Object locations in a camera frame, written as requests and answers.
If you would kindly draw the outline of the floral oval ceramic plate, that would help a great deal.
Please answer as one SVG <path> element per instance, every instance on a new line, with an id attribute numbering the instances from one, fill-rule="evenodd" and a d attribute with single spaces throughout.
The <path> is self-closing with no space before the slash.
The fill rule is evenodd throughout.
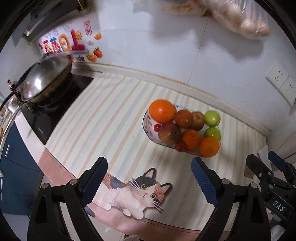
<path id="1" fill-rule="evenodd" d="M 182 109 L 188 110 L 190 113 L 193 112 L 193 111 L 191 111 L 191 110 L 189 110 L 189 109 L 187 109 L 187 108 L 184 108 L 184 107 L 182 107 L 182 106 L 177 106 L 177 105 L 174 105 L 174 106 L 175 106 L 177 112 L 180 111 L 180 110 L 182 110 Z M 155 120 L 152 119 L 152 117 L 151 117 L 151 115 L 150 115 L 150 113 L 149 113 L 149 109 L 148 109 L 147 112 L 145 113 L 144 118 L 143 118 L 143 121 L 142 121 L 142 127 L 143 127 L 143 129 L 144 129 L 144 131 L 145 131 L 147 137 L 148 137 L 151 141 L 153 141 L 153 142 L 155 142 L 155 143 L 157 143 L 157 144 L 159 144 L 159 145 L 162 145 L 162 146 L 165 146 L 165 147 L 169 147 L 169 148 L 175 149 L 175 144 L 172 144 L 172 145 L 166 145 L 166 144 L 164 144 L 164 143 L 162 143 L 162 142 L 160 141 L 160 139 L 159 139 L 159 137 L 158 137 L 158 133 L 154 131 L 154 125 L 155 125 L 155 124 L 163 125 L 163 124 L 158 123 L 158 122 L 156 122 Z M 204 138 L 204 132 L 205 132 L 205 130 L 206 130 L 207 128 L 209 128 L 209 127 L 210 127 L 210 126 L 207 126 L 206 124 L 204 124 L 204 127 L 203 127 L 201 130 L 197 131 L 197 132 L 199 133 L 199 135 L 200 135 L 201 140 Z M 189 127 L 189 128 L 181 128 L 181 127 L 179 127 L 179 128 L 181 129 L 181 133 L 183 133 L 185 130 L 192 129 L 192 128 L 190 128 L 190 127 Z M 198 147 L 197 147 L 196 149 L 194 149 L 194 150 L 191 150 L 191 151 L 185 150 L 184 152 L 186 152 L 186 153 L 190 153 L 190 154 L 196 154 L 197 156 L 201 156 L 200 153 L 199 153 L 199 145 L 198 145 Z"/>

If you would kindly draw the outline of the blue kitchen cabinet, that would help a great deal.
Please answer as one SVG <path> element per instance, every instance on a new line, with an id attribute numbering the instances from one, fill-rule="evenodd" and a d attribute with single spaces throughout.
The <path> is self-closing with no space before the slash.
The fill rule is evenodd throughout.
<path id="1" fill-rule="evenodd" d="M 13 124 L 1 155 L 1 211 L 31 215 L 44 176 Z"/>

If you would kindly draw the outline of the range hood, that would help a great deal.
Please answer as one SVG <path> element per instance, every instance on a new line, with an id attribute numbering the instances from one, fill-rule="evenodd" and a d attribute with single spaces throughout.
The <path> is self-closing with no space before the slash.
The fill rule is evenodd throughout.
<path id="1" fill-rule="evenodd" d="M 56 25 L 88 11 L 87 1 L 41 1 L 19 23 L 11 35 L 16 46 L 21 38 L 28 43 Z"/>

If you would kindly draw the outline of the white wall socket panel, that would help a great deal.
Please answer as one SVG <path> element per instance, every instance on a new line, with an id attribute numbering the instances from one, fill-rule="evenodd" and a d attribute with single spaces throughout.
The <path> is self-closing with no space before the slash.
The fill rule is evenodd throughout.
<path id="1" fill-rule="evenodd" d="M 292 108 L 295 105 L 295 82 L 278 61 L 274 61 L 266 74 L 266 79 Z"/>

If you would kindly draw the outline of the dark red-orange tangerine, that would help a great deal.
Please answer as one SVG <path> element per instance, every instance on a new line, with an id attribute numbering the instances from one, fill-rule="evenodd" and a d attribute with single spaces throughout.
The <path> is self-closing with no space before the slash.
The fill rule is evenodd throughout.
<path id="1" fill-rule="evenodd" d="M 185 109 L 182 109 L 175 114 L 175 123 L 181 128 L 189 128 L 193 123 L 193 115 Z"/>

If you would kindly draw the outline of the black induction cooktop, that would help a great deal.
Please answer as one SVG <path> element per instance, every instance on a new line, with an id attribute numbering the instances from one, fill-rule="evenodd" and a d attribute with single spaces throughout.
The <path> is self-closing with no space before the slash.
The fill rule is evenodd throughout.
<path id="1" fill-rule="evenodd" d="M 70 73 L 51 97 L 22 109 L 25 119 L 43 144 L 46 144 L 67 109 L 92 80 L 92 77 Z"/>

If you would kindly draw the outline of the small orange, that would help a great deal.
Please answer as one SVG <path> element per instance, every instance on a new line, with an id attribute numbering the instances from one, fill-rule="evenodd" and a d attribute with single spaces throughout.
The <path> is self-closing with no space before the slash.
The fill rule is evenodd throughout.
<path id="1" fill-rule="evenodd" d="M 215 137 L 204 137 L 199 144 L 199 153 L 202 157 L 210 158 L 215 156 L 220 149 L 220 142 Z"/>

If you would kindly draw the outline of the steel wok with lid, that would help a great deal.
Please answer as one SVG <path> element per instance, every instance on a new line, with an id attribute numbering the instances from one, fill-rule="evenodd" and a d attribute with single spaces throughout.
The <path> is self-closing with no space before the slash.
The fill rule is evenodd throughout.
<path id="1" fill-rule="evenodd" d="M 11 89 L 3 101 L 16 96 L 23 103 L 53 102 L 72 82 L 72 55 L 48 54 L 33 64 Z"/>

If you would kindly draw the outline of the green apple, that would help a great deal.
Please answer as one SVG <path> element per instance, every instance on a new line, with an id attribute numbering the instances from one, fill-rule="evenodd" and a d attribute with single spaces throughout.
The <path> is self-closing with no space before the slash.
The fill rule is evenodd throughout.
<path id="1" fill-rule="evenodd" d="M 221 141 L 221 132 L 216 127 L 209 127 L 205 130 L 204 137 L 215 137 L 218 141 Z"/>
<path id="2" fill-rule="evenodd" d="M 214 110 L 209 110 L 204 113 L 205 124 L 210 127 L 218 126 L 221 121 L 221 116 Z"/>

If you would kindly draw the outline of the red-brown apple on plate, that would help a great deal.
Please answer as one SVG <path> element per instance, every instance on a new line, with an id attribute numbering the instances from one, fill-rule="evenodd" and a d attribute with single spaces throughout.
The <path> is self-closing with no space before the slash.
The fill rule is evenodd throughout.
<path id="1" fill-rule="evenodd" d="M 199 131 L 204 127 L 205 124 L 205 117 L 203 115 L 203 113 L 201 113 L 200 111 L 193 111 L 191 112 L 192 116 L 193 116 L 193 122 L 190 126 L 190 128 Z"/>

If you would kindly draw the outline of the colourful wall sticker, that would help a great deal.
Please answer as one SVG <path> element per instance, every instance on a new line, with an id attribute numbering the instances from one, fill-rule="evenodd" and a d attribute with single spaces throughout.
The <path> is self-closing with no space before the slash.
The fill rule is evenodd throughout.
<path id="1" fill-rule="evenodd" d="M 103 57 L 101 39 L 97 17 L 89 17 L 58 25 L 38 39 L 38 46 L 42 54 L 67 52 L 73 62 L 95 63 Z"/>

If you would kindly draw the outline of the red-brown apple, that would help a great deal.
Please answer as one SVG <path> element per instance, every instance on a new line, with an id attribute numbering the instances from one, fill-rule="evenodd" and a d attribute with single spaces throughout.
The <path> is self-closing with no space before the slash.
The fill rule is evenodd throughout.
<path id="1" fill-rule="evenodd" d="M 158 137 L 160 141 L 166 145 L 176 144 L 181 139 L 181 129 L 172 122 L 161 125 Z"/>
<path id="2" fill-rule="evenodd" d="M 191 112 L 192 116 L 193 116 L 193 122 L 190 126 L 190 128 L 199 131 L 204 127 L 205 124 L 205 117 L 203 115 L 203 113 L 201 113 L 200 111 L 193 111 Z"/>

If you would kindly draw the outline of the large orange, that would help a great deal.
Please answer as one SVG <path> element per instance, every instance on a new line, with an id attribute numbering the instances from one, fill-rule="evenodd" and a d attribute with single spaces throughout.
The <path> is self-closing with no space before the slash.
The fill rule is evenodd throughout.
<path id="1" fill-rule="evenodd" d="M 173 121 L 176 112 L 175 106 L 165 99 L 157 99 L 149 106 L 152 119 L 161 124 Z"/>

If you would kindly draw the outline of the plastic bag of eggs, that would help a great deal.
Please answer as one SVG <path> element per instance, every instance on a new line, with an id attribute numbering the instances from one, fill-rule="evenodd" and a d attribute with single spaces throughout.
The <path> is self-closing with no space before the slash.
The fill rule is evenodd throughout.
<path id="1" fill-rule="evenodd" d="M 267 13 L 255 1 L 191 1 L 226 29 L 247 39 L 265 38 L 270 33 Z"/>

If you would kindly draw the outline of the red cherry tomato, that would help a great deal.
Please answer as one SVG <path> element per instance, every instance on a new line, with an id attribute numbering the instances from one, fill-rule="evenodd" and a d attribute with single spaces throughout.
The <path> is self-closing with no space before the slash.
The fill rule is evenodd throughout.
<path id="1" fill-rule="evenodd" d="M 155 125 L 154 125 L 154 131 L 158 133 L 159 130 L 160 130 L 160 128 L 161 128 L 161 126 L 162 126 L 162 125 L 160 125 L 160 124 L 155 124 Z"/>

